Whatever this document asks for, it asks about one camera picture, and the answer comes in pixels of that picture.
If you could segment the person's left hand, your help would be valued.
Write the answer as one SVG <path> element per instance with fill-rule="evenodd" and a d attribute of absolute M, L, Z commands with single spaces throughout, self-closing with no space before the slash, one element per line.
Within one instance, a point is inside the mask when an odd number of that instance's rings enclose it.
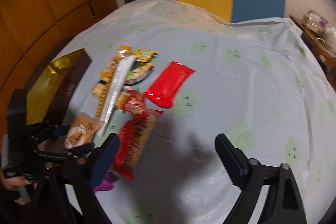
<path fill-rule="evenodd" d="M 23 176 L 5 178 L 3 172 L 1 171 L 1 187 L 5 188 L 6 190 L 15 190 L 19 186 L 30 184 L 31 183 Z"/>

